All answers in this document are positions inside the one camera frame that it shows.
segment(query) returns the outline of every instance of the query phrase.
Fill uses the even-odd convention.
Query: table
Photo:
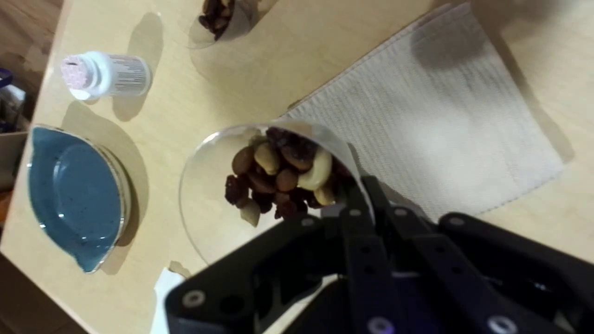
[[[83,275],[35,225],[22,164],[0,251],[89,333],[148,333],[159,271],[170,260],[204,268],[176,203],[183,160],[198,140],[282,115],[440,4],[278,0],[248,37],[204,49],[193,43],[193,0],[66,0],[33,123],[115,153],[135,186],[137,210],[104,269]],[[594,262],[594,2],[475,0],[473,8],[566,162],[560,179],[482,219]],[[148,60],[146,99],[72,102],[57,65],[83,50]]]

